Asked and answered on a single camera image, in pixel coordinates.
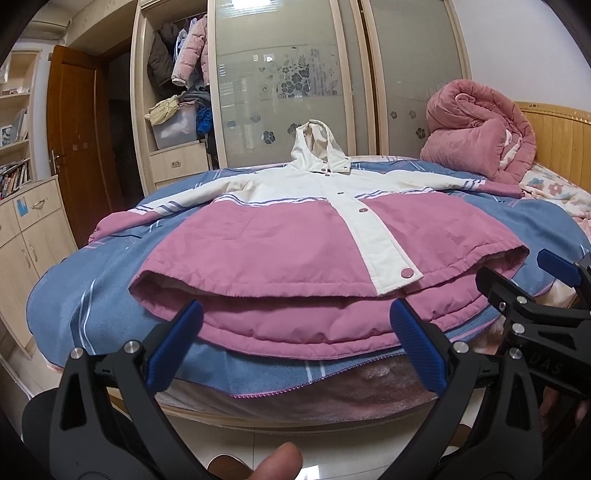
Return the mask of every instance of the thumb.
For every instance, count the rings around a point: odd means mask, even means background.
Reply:
[[[294,480],[301,466],[300,451],[293,443],[284,443],[261,462],[249,480]]]

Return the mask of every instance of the wooden headboard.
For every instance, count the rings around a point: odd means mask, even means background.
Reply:
[[[516,103],[534,127],[535,160],[591,192],[591,113],[547,103]]]

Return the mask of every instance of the pink blanket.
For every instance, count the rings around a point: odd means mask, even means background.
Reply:
[[[454,80],[427,104],[431,135],[421,159],[518,184],[535,157],[535,134],[519,107],[471,80]]]

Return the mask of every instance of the finger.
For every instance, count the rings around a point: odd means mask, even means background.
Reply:
[[[550,413],[552,407],[558,403],[559,396],[560,394],[556,390],[546,387],[544,389],[544,399],[542,405],[540,405],[540,415],[546,416]]]
[[[589,411],[589,400],[582,401],[581,404],[579,405],[579,408],[577,409],[577,414],[574,418],[574,424],[577,427],[581,424],[581,422],[585,418],[585,415],[587,414],[588,411]]]
[[[261,462],[249,480],[294,480],[301,466],[300,451],[293,443],[284,443]]]

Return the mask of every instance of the white collar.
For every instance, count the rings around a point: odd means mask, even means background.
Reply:
[[[337,144],[330,128],[318,120],[310,120],[295,131],[290,165],[313,172],[349,173],[351,161]]]

